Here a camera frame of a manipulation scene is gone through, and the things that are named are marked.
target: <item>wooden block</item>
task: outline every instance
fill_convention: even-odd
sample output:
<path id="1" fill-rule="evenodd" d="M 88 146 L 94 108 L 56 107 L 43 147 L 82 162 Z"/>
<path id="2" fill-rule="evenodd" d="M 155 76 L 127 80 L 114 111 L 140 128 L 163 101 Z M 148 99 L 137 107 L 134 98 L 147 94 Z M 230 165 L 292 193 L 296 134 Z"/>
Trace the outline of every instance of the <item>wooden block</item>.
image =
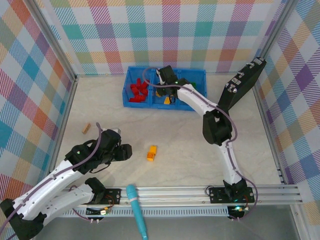
<path id="1" fill-rule="evenodd" d="M 90 122 L 88 122 L 88 123 L 84 126 L 84 128 L 83 128 L 83 130 L 82 130 L 82 133 L 83 133 L 83 134 L 86 134 L 90 128 L 91 128 L 91 124 L 90 124 Z"/>

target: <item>blue plastic tray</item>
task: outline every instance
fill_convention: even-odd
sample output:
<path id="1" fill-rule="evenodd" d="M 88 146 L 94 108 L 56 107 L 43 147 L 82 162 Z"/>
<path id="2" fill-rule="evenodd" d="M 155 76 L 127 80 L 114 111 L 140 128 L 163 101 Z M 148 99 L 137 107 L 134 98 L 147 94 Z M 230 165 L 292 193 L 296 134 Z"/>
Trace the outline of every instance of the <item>blue plastic tray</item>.
<path id="1" fill-rule="evenodd" d="M 130 89 L 131 84 L 136 84 L 137 79 L 141 79 L 143 82 L 142 73 L 146 67 L 130 66 L 126 73 L 125 82 L 122 91 L 123 106 L 127 108 L 149 108 L 149 109 L 172 109 L 172 110 L 185 110 L 193 111 L 193 109 L 177 99 L 175 103 L 164 104 L 166 96 L 158 97 L 156 95 L 156 88 L 148 86 L 148 96 L 144 102 L 129 102 L 130 98 L 134 97 Z M 174 73 L 178 79 L 185 78 L 190 83 L 195 83 L 195 89 L 203 96 L 207 97 L 207 81 L 206 71 L 199 69 L 185 69 L 185 68 L 174 68 Z M 152 84 L 160 82 L 159 77 L 156 75 L 156 70 L 149 70 L 146 74 L 146 79 L 150 80 Z"/>

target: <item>white floor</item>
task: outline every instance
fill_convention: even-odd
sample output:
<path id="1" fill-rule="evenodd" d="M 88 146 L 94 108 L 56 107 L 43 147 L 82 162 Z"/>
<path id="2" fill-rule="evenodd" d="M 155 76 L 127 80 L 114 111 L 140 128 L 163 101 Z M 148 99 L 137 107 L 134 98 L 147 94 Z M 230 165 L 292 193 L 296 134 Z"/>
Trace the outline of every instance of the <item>white floor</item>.
<path id="1" fill-rule="evenodd" d="M 207 75 L 207 97 L 217 103 L 233 76 Z M 202 135 L 202 119 L 196 112 L 125 108 L 122 89 L 125 76 L 81 78 L 63 137 L 58 162 L 74 145 L 96 139 L 102 128 L 120 128 L 123 144 L 132 145 L 132 157 L 113 162 L 97 174 L 105 186 L 139 187 L 222 185 L 222 156 Z M 234 152 L 242 173 L 258 185 L 279 184 L 280 179 L 252 91 L 230 111 L 239 136 Z M 86 135 L 82 129 L 92 124 Z M 154 162 L 146 159 L 150 145 L 157 145 Z"/>

